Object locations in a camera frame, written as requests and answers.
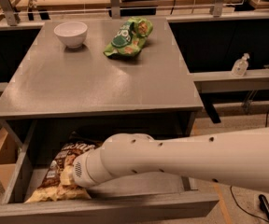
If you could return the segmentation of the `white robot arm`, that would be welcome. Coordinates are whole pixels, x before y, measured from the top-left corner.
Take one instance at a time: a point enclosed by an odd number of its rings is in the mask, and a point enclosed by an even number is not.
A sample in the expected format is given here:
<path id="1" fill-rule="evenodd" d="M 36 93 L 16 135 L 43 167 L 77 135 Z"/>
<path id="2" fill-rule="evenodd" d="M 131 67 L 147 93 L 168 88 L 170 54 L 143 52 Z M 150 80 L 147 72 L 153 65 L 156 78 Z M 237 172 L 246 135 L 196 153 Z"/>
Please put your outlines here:
<path id="1" fill-rule="evenodd" d="M 269 193 L 269 128 L 168 140 L 118 133 L 64 168 L 64 185 L 89 188 L 149 172 L 192 177 Z"/>

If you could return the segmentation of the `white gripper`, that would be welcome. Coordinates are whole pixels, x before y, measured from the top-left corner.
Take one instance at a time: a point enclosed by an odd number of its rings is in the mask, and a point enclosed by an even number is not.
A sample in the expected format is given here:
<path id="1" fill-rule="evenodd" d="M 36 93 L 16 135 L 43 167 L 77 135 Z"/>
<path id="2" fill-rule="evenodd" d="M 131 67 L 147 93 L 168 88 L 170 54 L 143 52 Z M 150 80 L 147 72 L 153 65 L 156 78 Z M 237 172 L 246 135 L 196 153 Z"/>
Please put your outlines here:
<path id="1" fill-rule="evenodd" d="M 64 186 L 75 183 L 83 188 L 90 188 L 110 179 L 110 173 L 102 163 L 100 150 L 90 150 L 79 155 L 73 162 L 73 167 L 66 166 L 60 174 Z"/>

